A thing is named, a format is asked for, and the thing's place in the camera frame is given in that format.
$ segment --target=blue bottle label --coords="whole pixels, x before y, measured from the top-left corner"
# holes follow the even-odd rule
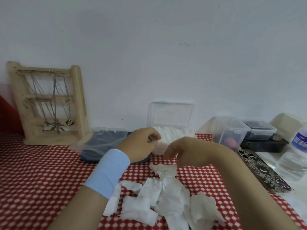
[[[292,140],[292,144],[297,149],[307,152],[307,137],[303,136],[301,133],[297,133],[294,139]]]

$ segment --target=pendant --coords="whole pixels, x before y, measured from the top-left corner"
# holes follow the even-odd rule
[[[74,122],[73,120],[70,120],[70,119],[66,121],[66,124],[67,124],[68,126],[74,125],[74,123],[75,123],[75,122]]]
[[[52,125],[53,127],[50,129],[50,131],[53,131],[56,129],[56,132],[59,134],[59,131],[62,130],[62,131],[65,131],[64,128],[62,128],[64,125],[61,124],[60,122],[53,122],[53,123],[50,123],[50,125]]]

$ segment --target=red and white patterned fabric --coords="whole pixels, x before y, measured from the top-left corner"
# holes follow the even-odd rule
[[[198,138],[211,140],[211,135]],[[161,156],[152,156],[154,164],[172,164]],[[130,165],[121,180],[143,182],[155,174],[149,162]],[[67,146],[24,145],[21,134],[0,134],[0,229],[46,229],[72,199],[96,164],[84,163]],[[216,200],[218,210],[227,221],[213,229],[241,229],[240,220],[223,183],[213,166],[178,169],[177,178],[191,192],[204,191]],[[122,199],[133,195],[124,187],[119,208],[111,217],[102,217],[98,229],[168,229],[163,217],[150,227],[134,220],[120,220]],[[292,220],[307,230],[307,224],[280,196],[271,194]]]

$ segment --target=phone case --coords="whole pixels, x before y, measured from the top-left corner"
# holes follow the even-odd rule
[[[237,149],[236,153],[268,191],[282,193],[291,191],[291,187],[254,151]]]

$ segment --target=wall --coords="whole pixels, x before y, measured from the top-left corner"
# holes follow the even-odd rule
[[[91,127],[144,127],[154,100],[194,102],[193,129],[216,115],[306,115],[306,9],[306,0],[0,0],[0,84],[9,60],[80,65]]]

